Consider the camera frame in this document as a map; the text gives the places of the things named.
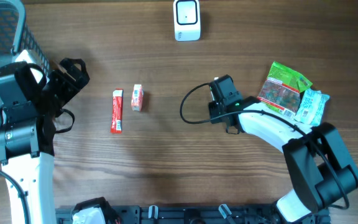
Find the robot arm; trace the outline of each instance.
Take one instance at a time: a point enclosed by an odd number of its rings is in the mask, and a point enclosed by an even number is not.
[[[53,118],[67,112],[74,122],[74,115],[62,107],[90,78],[81,59],[63,59],[60,69],[52,70],[48,77],[35,52],[24,50],[14,60],[0,67],[4,114],[0,125],[0,162],[2,171],[19,185],[16,189],[7,180],[12,223],[26,223],[25,216],[29,223],[56,223],[53,137],[71,127],[57,131]]]
[[[226,132],[234,126],[238,133],[258,136],[284,153],[294,189],[276,206],[286,221],[317,213],[342,197],[347,206],[341,208],[348,208],[346,195],[358,188],[358,169],[333,125],[312,127],[277,114],[256,98],[243,99],[229,75],[208,85],[213,101],[208,104],[211,119],[206,121],[225,122]],[[313,159],[316,154],[324,160],[319,166]]]
[[[263,110],[268,113],[274,113],[264,103],[254,103],[245,110]],[[298,126],[306,134],[312,131],[311,126],[288,119],[280,114],[291,124]],[[260,137],[273,147],[283,152],[283,146],[291,139],[299,139],[302,135],[294,131],[291,127],[283,124],[281,121],[270,116],[262,115],[260,113],[242,113],[239,114],[239,122],[241,128],[248,134],[253,134]],[[280,200],[277,201],[277,210],[281,216],[288,222],[295,222],[311,213],[299,199],[294,190],[291,190]]]

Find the wood grain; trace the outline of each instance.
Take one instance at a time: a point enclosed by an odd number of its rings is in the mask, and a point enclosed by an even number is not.
[[[221,124],[190,125],[184,95],[230,74],[244,96],[257,95],[274,60],[329,94],[324,120],[342,134],[358,165],[358,2],[206,1],[197,42],[176,42],[171,2],[27,6],[27,22],[53,60],[82,58],[90,83],[66,108],[76,116],[55,136],[56,207],[105,196],[113,205],[271,203],[291,189],[283,156],[254,136]],[[133,84],[147,102],[131,110]],[[109,133],[111,93],[124,89],[123,134]],[[207,89],[185,116],[208,117]],[[57,126],[70,124],[62,117]],[[358,223],[358,190],[333,223]],[[0,179],[0,223],[9,223]]]

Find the packaging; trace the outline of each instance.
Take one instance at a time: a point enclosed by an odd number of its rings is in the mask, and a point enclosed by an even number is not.
[[[131,107],[134,111],[142,110],[143,103],[143,88],[141,84],[135,84],[134,91],[132,92]]]
[[[258,99],[270,109],[292,119],[301,102],[300,93],[311,86],[312,83],[299,72],[274,62]]]
[[[112,120],[110,132],[113,134],[122,133],[122,94],[122,89],[116,89],[112,93]]]
[[[294,120],[312,126],[320,125],[324,107],[328,100],[329,95],[322,94],[321,91],[306,90]]]

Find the metal mesh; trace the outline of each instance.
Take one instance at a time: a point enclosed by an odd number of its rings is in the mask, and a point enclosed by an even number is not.
[[[15,54],[22,50],[34,50],[42,59],[42,68],[45,74],[49,73],[49,61],[40,49],[34,35],[31,33],[27,24],[24,26],[18,25],[19,10],[15,5],[22,4],[20,1],[0,1],[0,55],[1,54]],[[16,32],[16,29],[22,29],[21,32]],[[22,34],[21,39],[15,42],[15,35]],[[18,52],[15,52],[13,46],[19,46]]]

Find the black base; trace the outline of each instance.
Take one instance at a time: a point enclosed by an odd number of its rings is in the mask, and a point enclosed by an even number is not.
[[[122,224],[228,224],[218,207],[159,207],[158,220],[149,219],[149,208],[139,206],[112,206],[121,217]],[[229,207],[236,224],[286,224],[282,222],[272,204]],[[56,209],[58,224],[72,224],[71,209]],[[296,224],[329,224],[328,210],[310,215]]]

